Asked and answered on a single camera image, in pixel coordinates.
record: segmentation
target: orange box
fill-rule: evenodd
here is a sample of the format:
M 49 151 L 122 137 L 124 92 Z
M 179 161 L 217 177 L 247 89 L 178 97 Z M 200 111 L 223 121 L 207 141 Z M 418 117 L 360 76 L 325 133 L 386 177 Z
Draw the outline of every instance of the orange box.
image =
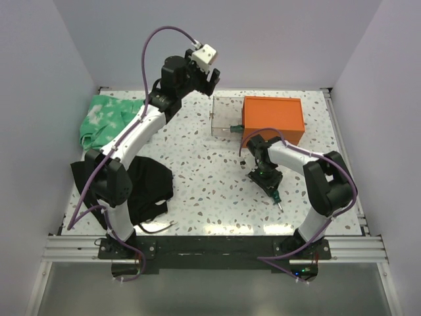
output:
M 244 97 L 243 125 L 243 139 L 256 130 L 272 127 L 280 130 L 291 144 L 298 145 L 305 132 L 301 100 L 286 97 Z M 273 130 L 265 130 L 259 134 L 265 140 L 279 135 Z

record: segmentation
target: green fabric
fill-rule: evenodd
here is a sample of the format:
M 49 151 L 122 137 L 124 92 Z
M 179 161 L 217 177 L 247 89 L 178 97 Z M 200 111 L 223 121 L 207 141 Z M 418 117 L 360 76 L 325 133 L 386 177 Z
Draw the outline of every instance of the green fabric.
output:
M 94 95 L 80 126 L 80 145 L 84 150 L 100 149 L 113 140 L 137 115 L 143 100 L 121 100 Z

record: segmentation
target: speckled tabletop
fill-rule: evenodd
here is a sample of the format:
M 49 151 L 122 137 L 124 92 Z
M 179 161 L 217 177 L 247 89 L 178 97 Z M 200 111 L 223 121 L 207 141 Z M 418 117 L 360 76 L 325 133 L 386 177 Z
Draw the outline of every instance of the speckled tabletop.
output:
M 121 99 L 143 99 L 141 91 L 102 91 Z M 338 150 L 326 102 L 321 91 L 219 90 L 215 97 L 265 95 L 301 99 L 306 132 L 299 145 L 312 151 Z M 168 213 L 144 224 L 147 230 L 158 230 L 177 222 L 161 235 L 289 235 L 303 221 L 310 203 L 303 177 L 280 167 L 284 178 L 279 192 L 284 213 L 254 183 L 247 173 L 253 161 L 243 150 L 238 157 L 239 140 L 214 137 L 211 134 L 212 98 L 191 93 L 183 107 L 162 130 L 143 146 L 139 155 L 151 157 L 170 168 L 174 174 L 174 197 L 168 202 Z M 63 228 L 80 197 L 74 186 L 63 221 Z M 143 234 L 135 227 L 137 234 Z M 65 235 L 104 235 L 105 231 L 92 214 L 85 216 Z M 327 235 L 361 235 L 355 209 L 338 217 L 327 229 Z

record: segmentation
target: wall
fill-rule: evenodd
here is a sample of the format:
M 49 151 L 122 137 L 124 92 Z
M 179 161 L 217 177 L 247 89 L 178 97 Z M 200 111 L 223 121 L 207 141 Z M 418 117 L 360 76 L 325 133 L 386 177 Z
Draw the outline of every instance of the wall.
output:
M 381 0 L 54 0 L 95 83 L 142 85 L 143 42 L 175 25 L 219 50 L 219 88 L 332 87 Z M 152 83 L 189 42 L 162 32 L 147 51 Z
M 0 1 L 0 310 L 23 315 L 94 92 L 52 1 Z
M 333 90 L 374 234 L 382 234 L 406 315 L 421 274 L 421 2 L 384 0 Z

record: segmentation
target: black cloth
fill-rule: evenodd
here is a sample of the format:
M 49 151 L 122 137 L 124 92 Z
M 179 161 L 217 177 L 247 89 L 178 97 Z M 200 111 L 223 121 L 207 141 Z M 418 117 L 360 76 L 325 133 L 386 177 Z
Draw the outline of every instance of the black cloth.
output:
M 74 183 L 79 194 L 84 189 L 87 177 L 83 161 L 71 165 Z M 168 200 L 174 195 L 172 189 L 172 172 L 164 165 L 148 157 L 136 156 L 127 171 L 133 184 L 133 190 L 127 200 L 130 220 L 133 225 L 153 220 L 156 216 L 168 211 L 166 202 L 156 205 L 156 202 Z M 95 194 L 88 190 L 84 198 L 87 208 L 99 205 Z M 104 229 L 107 229 L 101 210 L 94 210 L 93 216 Z

